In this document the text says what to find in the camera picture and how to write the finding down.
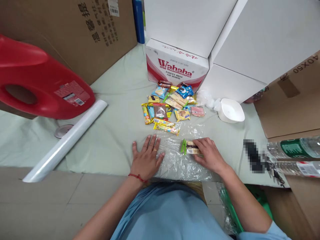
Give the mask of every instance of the blue shirt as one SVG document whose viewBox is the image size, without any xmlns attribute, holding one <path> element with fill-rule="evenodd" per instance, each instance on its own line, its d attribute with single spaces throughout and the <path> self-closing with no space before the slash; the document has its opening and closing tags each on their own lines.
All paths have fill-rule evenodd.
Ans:
<svg viewBox="0 0 320 240">
<path fill-rule="evenodd" d="M 121 218 L 115 239 L 232 239 L 224 233 L 200 196 L 179 183 L 155 183 L 142 189 Z M 240 240 L 289 239 L 272 222 L 267 233 L 243 232 Z"/>
</svg>

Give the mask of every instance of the gray floor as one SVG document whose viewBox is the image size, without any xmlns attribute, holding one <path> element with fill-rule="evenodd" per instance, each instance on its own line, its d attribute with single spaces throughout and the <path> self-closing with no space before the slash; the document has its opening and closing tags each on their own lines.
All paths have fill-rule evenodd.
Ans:
<svg viewBox="0 0 320 240">
<path fill-rule="evenodd" d="M 55 171 L 23 183 L 28 168 L 0 168 L 0 239 L 72 239 L 125 177 Z M 203 184 L 211 213 L 223 226 L 217 184 Z"/>
</svg>

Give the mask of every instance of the wahaha logo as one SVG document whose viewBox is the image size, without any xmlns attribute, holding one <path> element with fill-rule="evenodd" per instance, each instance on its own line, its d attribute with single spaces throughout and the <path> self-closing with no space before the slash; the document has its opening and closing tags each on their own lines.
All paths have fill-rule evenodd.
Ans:
<svg viewBox="0 0 320 240">
<path fill-rule="evenodd" d="M 160 58 L 158 58 L 158 60 L 159 60 L 159 64 L 160 64 L 160 67 L 161 68 L 163 68 L 163 69 L 167 69 L 167 70 L 169 70 L 169 71 L 171 71 L 171 72 L 175 72 L 175 73 L 179 73 L 179 74 L 181 74 L 181 75 L 184 75 L 184 76 L 186 76 L 186 77 L 190 77 L 191 78 L 191 76 L 192 76 L 192 73 L 191 72 L 187 72 L 186 71 L 186 69 L 180 69 L 180 68 L 177 68 L 176 66 L 174 66 L 174 65 L 169 65 L 168 63 L 169 62 L 166 62 L 166 64 L 164 64 L 164 60 L 162 60 L 162 59 L 160 59 Z"/>
</svg>

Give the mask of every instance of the green bottle label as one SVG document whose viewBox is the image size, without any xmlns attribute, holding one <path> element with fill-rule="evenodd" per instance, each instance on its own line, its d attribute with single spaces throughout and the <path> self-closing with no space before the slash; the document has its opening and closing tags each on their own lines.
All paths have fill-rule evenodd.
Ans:
<svg viewBox="0 0 320 240">
<path fill-rule="evenodd" d="M 311 158 L 311 156 L 302 148 L 300 139 L 292 139 L 280 142 L 284 153 L 291 158 Z"/>
</svg>

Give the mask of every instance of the white plastic bowl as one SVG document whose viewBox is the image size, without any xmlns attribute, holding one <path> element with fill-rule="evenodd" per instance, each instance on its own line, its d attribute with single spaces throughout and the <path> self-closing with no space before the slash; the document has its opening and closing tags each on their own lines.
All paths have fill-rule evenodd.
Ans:
<svg viewBox="0 0 320 240">
<path fill-rule="evenodd" d="M 227 123 L 243 122 L 245 118 L 241 105 L 237 101 L 228 98 L 221 100 L 218 114 L 219 118 Z"/>
</svg>

